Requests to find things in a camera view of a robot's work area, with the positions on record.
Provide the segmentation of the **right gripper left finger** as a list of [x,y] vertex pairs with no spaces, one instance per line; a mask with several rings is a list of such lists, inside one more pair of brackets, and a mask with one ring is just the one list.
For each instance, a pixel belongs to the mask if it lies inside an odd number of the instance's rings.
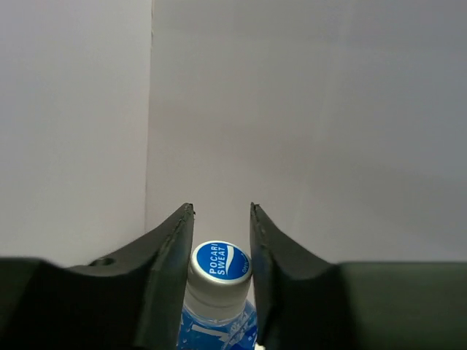
[[175,349],[195,212],[88,265],[1,259],[3,349]]

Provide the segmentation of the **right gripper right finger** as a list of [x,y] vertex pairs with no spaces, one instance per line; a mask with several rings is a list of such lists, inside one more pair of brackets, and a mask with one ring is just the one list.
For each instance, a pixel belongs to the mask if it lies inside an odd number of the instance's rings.
[[464,262],[327,262],[250,207],[260,345],[464,349]]

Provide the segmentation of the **Pocari Sweat blue bottle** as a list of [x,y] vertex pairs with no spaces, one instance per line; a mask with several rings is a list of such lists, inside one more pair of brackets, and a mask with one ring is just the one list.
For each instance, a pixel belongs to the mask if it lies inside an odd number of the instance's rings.
[[178,349],[254,349],[257,314],[248,301],[251,259],[227,241],[206,241],[190,256]]

